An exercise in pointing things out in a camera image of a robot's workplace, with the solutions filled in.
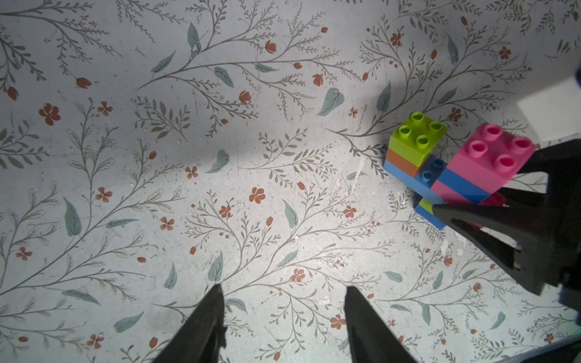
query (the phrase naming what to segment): green block stud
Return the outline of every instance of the green block stud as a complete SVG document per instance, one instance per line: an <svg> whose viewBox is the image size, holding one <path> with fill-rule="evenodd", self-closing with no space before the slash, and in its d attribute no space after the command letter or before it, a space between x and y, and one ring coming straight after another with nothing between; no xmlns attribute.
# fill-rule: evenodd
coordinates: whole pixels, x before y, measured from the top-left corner
<svg viewBox="0 0 581 363"><path fill-rule="evenodd" d="M389 148L420 167L432 153L447 127L421 112L412 113L389 138Z"/></svg>

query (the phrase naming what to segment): duplo block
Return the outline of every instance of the duplo block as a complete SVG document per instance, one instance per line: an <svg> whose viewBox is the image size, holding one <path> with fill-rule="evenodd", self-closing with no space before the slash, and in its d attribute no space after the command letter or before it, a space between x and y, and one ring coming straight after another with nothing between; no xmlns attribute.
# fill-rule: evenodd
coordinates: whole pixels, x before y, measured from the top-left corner
<svg viewBox="0 0 581 363"><path fill-rule="evenodd" d="M475 204L482 202L490 196L489 192L470 183L463 177L451 171L449 168L442 172L437 181L445 184L447 187Z"/></svg>
<svg viewBox="0 0 581 363"><path fill-rule="evenodd" d="M470 204L469 200L467 200L466 198L464 200L467 203L462 203L462 204ZM496 193L490 195L488 198L486 198L482 202L480 202L479 205L480 206L501 207L506 202L507 202L507 199L502 194L496 192ZM432 206L433 206L433 203L430 203L425 198L422 198L422 200L419 201L419 204L416 206L416 208L414 210L417 214L421 215L428 222L433 224L434 227L436 227L437 229L444 229L446 224L444 222L442 222L441 220L439 220L438 218L436 218L436 216L433 215Z"/></svg>
<svg viewBox="0 0 581 363"><path fill-rule="evenodd" d="M421 112L414 112L389 137L389 149L420 167L446 134L446 130L447 127L440 121L434 121Z"/></svg>
<svg viewBox="0 0 581 363"><path fill-rule="evenodd" d="M424 167L413 178L393 165L389 160L385 160L383 168L431 203L444 203L444 199L431 190L434 182L438 179L442 171L446 169L446 163L444 161L433 155L430 156Z"/></svg>
<svg viewBox="0 0 581 363"><path fill-rule="evenodd" d="M385 160L389 161L395 165L398 169L402 170L407 175L414 177L418 174L419 170L422 168L420 166L415 166L399 154L395 153L393 150L388 149L388 153L385 156Z"/></svg>
<svg viewBox="0 0 581 363"><path fill-rule="evenodd" d="M448 164L448 169L492 194L508 183L535 152L529 138L496 124L482 124Z"/></svg>
<svg viewBox="0 0 581 363"><path fill-rule="evenodd" d="M441 220L437 219L433 214L432 214L432 205L425 199L422 199L418 206L415 208L415 212L419 215L421 215L422 217L424 217L428 222L430 222L431 224L433 224L434 227L436 227L439 230L442 230L446 227L446 224L444 222L442 222Z"/></svg>

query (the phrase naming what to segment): pink block stud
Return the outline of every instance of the pink block stud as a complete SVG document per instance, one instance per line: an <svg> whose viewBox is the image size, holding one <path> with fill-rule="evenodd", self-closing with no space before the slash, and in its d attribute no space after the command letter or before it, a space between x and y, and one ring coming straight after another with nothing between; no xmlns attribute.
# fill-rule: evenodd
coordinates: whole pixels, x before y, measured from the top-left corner
<svg viewBox="0 0 581 363"><path fill-rule="evenodd" d="M503 131L499 125L482 124L448 169L492 194L508 183L534 152L529 138Z"/></svg>

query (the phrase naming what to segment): blue block stud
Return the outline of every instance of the blue block stud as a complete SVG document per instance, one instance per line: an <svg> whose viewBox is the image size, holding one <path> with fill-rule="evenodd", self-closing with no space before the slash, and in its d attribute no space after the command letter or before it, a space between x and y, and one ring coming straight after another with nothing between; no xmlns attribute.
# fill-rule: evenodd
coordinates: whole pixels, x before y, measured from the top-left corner
<svg viewBox="0 0 581 363"><path fill-rule="evenodd" d="M440 174L446 169L446 163L434 155L430 155L424 166L413 178L389 161L385 160L383 168L404 184L413 189L432 204L443 204L444 200L430 188L436 182Z"/></svg>
<svg viewBox="0 0 581 363"><path fill-rule="evenodd" d="M489 192L470 183L450 169L444 170L438 180L474 204L478 204L490 196Z"/></svg>
<svg viewBox="0 0 581 363"><path fill-rule="evenodd" d="M436 227L439 230L442 230L446 227L446 224L444 222L442 222L441 220L437 219L436 217L433 216L433 214L431 214L430 212L428 212L427 210L425 210L422 206L418 205L415 208L415 212L419 215L421 215L422 217L426 218L426 220L428 222L430 222L431 224L434 225L434 227Z"/></svg>

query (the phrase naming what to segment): floral patterned floor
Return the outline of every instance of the floral patterned floor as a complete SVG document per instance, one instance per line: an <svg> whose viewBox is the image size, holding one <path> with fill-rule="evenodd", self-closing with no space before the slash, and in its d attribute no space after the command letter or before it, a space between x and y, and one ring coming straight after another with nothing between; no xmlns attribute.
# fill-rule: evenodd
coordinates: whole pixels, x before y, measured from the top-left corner
<svg viewBox="0 0 581 363"><path fill-rule="evenodd" d="M578 0L1 8L0 360L150 361L215 283L220 362L350 361L350 285L420 362L579 333L382 168L416 110L446 160L482 122L534 137L514 100L578 51Z"/></svg>

